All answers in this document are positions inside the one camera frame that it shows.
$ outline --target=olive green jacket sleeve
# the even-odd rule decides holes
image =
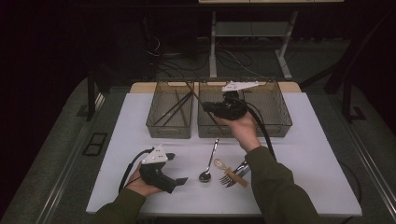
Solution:
[[[294,184],[291,170],[276,162],[266,147],[245,157],[251,169],[251,187],[267,224],[322,223],[308,194]]]
[[[93,217],[91,224],[135,223],[146,197],[129,189],[123,189],[113,203],[104,205]]]

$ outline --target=person's left hand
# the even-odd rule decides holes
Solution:
[[[146,184],[145,181],[143,181],[143,179],[140,177],[140,172],[139,172],[140,166],[141,163],[139,163],[134,173],[131,175],[131,177],[129,177],[128,183],[130,184],[125,186],[125,188],[133,190],[136,193],[139,193],[145,197],[148,197],[153,193],[161,192],[162,191],[161,189],[158,189],[152,185],[148,185]]]

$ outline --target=metal fork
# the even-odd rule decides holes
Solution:
[[[236,174],[238,171],[240,171],[246,165],[248,165],[248,163],[246,161],[242,161],[242,163],[235,170],[233,170],[233,173]],[[226,184],[230,183],[232,180],[229,176],[225,175],[219,181],[222,185],[226,185]]]

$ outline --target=white table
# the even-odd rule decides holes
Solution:
[[[286,137],[271,139],[277,160],[293,171],[295,182],[306,190],[321,216],[361,216],[361,207],[307,96],[299,92],[283,94],[293,125]],[[176,153],[176,157],[163,167],[163,172],[174,179],[189,179],[185,185],[176,187],[172,194],[162,192],[150,196],[141,209],[142,216],[260,216],[251,188],[244,189],[239,185],[224,188],[218,181],[223,172],[215,166],[211,168],[212,180],[209,183],[198,181],[198,175],[207,166],[214,139],[198,137],[196,100],[191,139],[153,139],[146,127],[152,96],[153,93],[127,94],[87,212],[95,213],[104,204],[114,201],[127,165],[140,151],[163,144],[166,152]],[[220,138],[215,158],[234,168],[244,156],[245,152],[234,139]],[[250,180],[250,173],[245,179]]]

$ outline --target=wooden handle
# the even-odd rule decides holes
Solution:
[[[231,171],[230,167],[228,167],[227,169],[225,169],[224,173],[231,178],[231,180],[235,181],[236,183],[239,183],[240,185],[242,185],[244,188],[248,186],[248,182],[242,178],[239,175],[236,175],[233,173],[233,171]]]

